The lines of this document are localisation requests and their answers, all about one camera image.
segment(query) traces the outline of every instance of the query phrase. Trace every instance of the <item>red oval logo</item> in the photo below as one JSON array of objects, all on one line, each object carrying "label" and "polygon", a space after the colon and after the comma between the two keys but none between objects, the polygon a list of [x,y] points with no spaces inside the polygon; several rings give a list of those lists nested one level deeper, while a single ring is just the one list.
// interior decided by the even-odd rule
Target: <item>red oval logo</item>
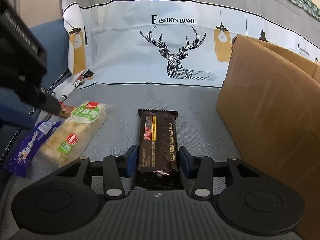
[{"label": "red oval logo", "polygon": [[73,145],[73,144],[75,144],[75,143],[77,142],[77,140],[78,140],[77,135],[74,134],[74,133],[72,133],[72,134],[70,134],[70,135],[68,136],[68,138],[66,139],[66,142],[67,142],[68,144]]}]

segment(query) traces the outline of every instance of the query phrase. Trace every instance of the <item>crosshair logo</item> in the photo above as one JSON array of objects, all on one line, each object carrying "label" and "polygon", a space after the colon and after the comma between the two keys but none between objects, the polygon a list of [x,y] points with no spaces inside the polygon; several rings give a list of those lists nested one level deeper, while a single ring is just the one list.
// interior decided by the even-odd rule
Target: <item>crosshair logo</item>
[{"label": "crosshair logo", "polygon": [[160,193],[160,192],[154,193],[153,195],[154,195],[155,197],[157,197],[157,198],[160,198],[160,197],[163,196],[163,194]]}]

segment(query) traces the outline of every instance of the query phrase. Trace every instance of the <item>chocolate wafer package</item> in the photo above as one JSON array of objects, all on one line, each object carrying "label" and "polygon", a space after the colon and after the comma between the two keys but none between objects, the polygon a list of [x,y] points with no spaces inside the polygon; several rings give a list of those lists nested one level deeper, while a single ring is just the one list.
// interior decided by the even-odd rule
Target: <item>chocolate wafer package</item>
[{"label": "chocolate wafer package", "polygon": [[177,111],[139,109],[139,162],[135,184],[146,189],[182,189],[175,120]]}]

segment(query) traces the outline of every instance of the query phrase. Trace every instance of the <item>purple snack package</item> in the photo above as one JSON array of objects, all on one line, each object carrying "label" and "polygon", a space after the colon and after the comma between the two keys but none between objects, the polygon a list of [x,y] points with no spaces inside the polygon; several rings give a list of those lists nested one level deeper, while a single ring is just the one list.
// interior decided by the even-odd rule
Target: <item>purple snack package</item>
[{"label": "purple snack package", "polygon": [[50,122],[41,121],[32,130],[31,133],[20,144],[13,157],[8,161],[6,170],[15,175],[25,178],[27,176],[27,167],[33,157],[38,152],[41,145],[57,130],[62,121]]}]

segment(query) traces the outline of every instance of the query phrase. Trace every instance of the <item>ribbed gray plate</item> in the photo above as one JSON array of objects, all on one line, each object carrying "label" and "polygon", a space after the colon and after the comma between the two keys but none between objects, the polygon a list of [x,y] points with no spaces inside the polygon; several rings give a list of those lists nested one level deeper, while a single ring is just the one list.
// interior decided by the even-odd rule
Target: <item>ribbed gray plate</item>
[{"label": "ribbed gray plate", "polygon": [[185,190],[132,190],[119,201],[107,202],[99,215],[69,233],[43,236],[20,230],[12,240],[302,240],[294,232],[252,236],[226,224],[207,201],[190,198]]}]

